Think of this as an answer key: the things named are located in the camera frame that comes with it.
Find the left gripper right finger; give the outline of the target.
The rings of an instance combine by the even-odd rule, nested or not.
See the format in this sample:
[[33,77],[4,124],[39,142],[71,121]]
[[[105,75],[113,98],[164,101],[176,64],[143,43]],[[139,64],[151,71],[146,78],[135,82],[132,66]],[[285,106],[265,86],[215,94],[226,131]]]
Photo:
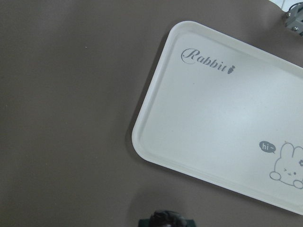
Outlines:
[[186,227],[196,227],[196,223],[193,219],[187,219],[186,223]]

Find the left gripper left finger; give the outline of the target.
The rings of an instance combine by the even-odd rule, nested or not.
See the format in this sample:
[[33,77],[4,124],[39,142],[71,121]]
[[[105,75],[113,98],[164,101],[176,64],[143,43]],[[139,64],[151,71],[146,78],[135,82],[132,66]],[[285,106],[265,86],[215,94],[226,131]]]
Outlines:
[[149,219],[140,219],[138,222],[138,227],[149,227]]

